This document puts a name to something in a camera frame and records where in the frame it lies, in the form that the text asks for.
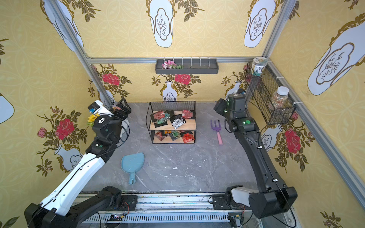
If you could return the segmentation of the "red tea bag packet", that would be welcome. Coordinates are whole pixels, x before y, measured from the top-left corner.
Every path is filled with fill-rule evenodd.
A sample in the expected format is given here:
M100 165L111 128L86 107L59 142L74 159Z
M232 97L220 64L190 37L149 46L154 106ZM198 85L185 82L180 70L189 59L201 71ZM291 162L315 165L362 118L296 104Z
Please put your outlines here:
M161 119L165 118L165 113L164 111L157 111L155 113L152 113L150 117L152 122L158 122Z

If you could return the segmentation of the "teal jasmine tea bag packet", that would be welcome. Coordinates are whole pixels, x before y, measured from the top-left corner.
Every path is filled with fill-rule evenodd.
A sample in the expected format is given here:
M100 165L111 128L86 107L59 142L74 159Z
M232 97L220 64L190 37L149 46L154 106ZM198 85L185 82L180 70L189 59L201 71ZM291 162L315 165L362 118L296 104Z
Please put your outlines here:
M167 121L170 119L171 115L169 113L165 114L164 117L158 119L156 122L154 122L155 127L161 127L168 125Z

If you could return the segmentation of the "white tea bag packet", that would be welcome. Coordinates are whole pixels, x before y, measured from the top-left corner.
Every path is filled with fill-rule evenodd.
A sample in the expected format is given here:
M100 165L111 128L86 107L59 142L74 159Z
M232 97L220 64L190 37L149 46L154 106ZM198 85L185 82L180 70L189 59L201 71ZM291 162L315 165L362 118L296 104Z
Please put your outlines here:
M174 129L177 129L179 127L181 127L182 125L184 125L186 123L186 121L182 118L182 119L177 119L172 123L172 126L174 127Z

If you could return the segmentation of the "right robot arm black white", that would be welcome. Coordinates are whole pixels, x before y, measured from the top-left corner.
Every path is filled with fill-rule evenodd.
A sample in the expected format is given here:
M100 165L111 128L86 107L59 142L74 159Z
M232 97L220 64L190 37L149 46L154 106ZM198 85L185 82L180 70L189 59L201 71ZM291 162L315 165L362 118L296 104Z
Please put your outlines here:
M298 197L297 191L287 186L276 171L256 121L246 112L245 103L244 95L230 94L226 99L219 99L214 107L216 113L224 117L229 132L243 147L258 188L255 191L243 186L232 186L227 189L227 202L230 206L248 206L258 219L288 212Z

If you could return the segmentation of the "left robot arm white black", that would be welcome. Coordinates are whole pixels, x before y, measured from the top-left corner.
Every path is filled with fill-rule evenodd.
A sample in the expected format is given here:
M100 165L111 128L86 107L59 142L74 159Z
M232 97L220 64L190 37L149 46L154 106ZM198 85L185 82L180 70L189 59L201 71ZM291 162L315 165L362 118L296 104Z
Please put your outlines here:
M129 138L125 123L131 107L123 98L106 109L99 100L88 107L95 117L92 130L96 134L84 155L70 157L70 174L39 204L30 204L24 216L29 228L75 228L89 217L108 208L128 206L118 188L107 186L97 195L73 205L85 185Z

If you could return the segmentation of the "pink earl grey tea bag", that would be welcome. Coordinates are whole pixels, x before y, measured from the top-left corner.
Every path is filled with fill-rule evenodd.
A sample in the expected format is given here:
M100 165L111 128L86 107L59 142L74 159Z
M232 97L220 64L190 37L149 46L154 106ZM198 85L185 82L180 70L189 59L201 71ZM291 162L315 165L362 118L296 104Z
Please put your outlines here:
M182 111L182 118L186 119L196 119L195 112L193 110L183 110Z

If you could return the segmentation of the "lower shelf dark red bag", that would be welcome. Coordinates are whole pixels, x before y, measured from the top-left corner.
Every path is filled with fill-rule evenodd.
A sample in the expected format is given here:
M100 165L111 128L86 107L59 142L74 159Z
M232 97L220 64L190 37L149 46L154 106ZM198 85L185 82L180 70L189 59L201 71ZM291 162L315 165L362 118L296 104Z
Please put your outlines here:
M156 131L155 138L162 141L167 137L167 134L164 131Z

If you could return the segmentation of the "black tea bag barcode back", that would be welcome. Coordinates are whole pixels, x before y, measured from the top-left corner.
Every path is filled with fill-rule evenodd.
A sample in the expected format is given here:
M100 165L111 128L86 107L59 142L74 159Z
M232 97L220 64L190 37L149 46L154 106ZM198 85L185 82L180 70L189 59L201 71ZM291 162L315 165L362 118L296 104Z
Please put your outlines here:
M171 123L173 123L177 119L182 119L182 114L173 115L173 116L170 117Z

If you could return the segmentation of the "flower bouquet white fence planter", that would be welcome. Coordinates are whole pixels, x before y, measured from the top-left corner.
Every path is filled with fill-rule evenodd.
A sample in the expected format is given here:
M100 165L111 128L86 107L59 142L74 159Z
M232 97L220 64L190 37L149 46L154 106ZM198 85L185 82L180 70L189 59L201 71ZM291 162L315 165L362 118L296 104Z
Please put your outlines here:
M91 114L87 119L87 125L92 127L99 116L99 114Z

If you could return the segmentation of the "light blue leaf-shaped tray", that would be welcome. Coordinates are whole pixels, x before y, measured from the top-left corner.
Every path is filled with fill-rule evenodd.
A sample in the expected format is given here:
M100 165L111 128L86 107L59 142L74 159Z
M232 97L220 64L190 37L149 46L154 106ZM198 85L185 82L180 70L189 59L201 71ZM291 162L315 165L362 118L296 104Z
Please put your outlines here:
M136 172L141 170L144 165L144 153L126 155L121 160L121 168L129 174L129 185L136 183Z

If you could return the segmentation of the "clear jar white lid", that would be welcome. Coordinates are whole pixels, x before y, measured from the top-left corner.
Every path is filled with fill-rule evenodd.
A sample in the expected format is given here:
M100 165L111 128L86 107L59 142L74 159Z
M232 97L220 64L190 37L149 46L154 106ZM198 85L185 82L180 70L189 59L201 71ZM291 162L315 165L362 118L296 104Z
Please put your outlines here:
M290 90L287 87L279 86L271 97L269 109L274 111L275 109L282 108L289 96L289 91Z

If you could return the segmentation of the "white patterned lidded jar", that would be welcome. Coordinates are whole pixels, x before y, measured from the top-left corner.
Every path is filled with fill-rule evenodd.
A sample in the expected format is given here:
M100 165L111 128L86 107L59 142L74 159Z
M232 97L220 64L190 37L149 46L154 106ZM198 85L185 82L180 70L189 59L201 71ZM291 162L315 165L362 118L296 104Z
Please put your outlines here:
M268 59L265 57L255 57L252 61L251 72L254 76L261 76L266 69Z

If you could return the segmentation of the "pink artificial flowers in tray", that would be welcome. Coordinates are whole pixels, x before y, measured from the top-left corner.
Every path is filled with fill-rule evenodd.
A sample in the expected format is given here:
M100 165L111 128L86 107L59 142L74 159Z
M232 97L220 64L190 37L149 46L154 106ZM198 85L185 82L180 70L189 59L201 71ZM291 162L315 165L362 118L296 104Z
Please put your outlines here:
M182 65L177 65L173 60L164 61L162 64L163 69L182 69Z

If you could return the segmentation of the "grey wall-mounted tray shelf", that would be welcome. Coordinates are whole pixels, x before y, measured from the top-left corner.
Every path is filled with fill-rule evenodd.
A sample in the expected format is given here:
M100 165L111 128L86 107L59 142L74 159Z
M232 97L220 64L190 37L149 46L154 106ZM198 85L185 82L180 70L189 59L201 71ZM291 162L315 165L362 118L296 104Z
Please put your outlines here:
M163 69L161 64L167 60L182 65L182 69ZM155 72L163 75L218 74L219 65L215 58L165 58L156 60Z

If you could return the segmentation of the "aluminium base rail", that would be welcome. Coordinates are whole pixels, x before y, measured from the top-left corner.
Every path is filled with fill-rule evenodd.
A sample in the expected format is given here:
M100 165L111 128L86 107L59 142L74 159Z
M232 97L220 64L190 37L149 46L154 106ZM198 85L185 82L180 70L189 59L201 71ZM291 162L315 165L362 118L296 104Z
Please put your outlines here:
M294 211L274 217L256 218L251 208L230 206L222 192L122 192L121 206L108 206L88 215L78 225L94 224L96 227L116 227L133 223L229 223L232 227L268 227L273 221L279 227L301 225ZM111 214L124 214L120 222L108 222Z

